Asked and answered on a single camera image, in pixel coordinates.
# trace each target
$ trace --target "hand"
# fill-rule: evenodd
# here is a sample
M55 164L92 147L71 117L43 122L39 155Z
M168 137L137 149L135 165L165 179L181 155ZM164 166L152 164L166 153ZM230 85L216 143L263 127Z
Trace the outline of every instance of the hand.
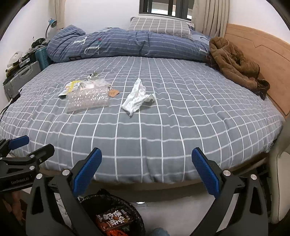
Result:
M9 212L12 212L17 220L21 220L22 219L22 210L21 210L21 204L20 204L20 192L16 191L16 192L12 192L12 199L13 199L13 203L12 205L8 204L4 199L4 205L6 206L6 209Z

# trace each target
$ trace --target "mattress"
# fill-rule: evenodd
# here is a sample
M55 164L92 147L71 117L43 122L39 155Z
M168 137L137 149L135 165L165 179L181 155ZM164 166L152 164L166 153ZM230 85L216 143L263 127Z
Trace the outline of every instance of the mattress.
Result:
M120 94L110 106L66 112L58 98L65 84L92 72ZM141 78L156 101L129 115L121 104ZM28 135L17 156L51 143L55 154L43 167L71 169L94 147L102 163L101 182L173 183L199 178L191 161L195 147L221 169L268 151L283 116L266 98L226 79L204 63L144 57L104 57L52 64L28 82L5 113L0 138Z

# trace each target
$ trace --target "beige chair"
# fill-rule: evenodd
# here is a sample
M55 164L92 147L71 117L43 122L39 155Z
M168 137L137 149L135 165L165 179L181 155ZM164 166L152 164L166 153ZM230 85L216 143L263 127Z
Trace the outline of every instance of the beige chair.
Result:
M269 153L272 210L270 221L281 221L290 209L290 116Z

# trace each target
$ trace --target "wall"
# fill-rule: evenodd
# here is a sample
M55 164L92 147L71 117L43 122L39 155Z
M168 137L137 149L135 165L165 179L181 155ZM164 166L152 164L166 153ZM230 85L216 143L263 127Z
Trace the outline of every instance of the wall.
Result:
M66 0L64 22L86 33L105 27L127 29L130 18L138 13L139 0Z
M229 23L272 34L290 43L290 31L266 0L230 0Z
M0 41L0 110L8 103L2 83L10 58L16 51L25 52L35 39L45 37L48 26L48 1L31 0L15 16Z

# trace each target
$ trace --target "beige curtain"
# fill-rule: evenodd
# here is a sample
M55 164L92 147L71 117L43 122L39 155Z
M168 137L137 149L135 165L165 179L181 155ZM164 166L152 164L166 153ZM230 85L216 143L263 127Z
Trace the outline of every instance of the beige curtain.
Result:
M229 0L195 0L192 20L196 31L210 37L224 37L229 16Z
M50 17L57 20L56 29L62 29L64 25L64 9L66 0L49 0Z

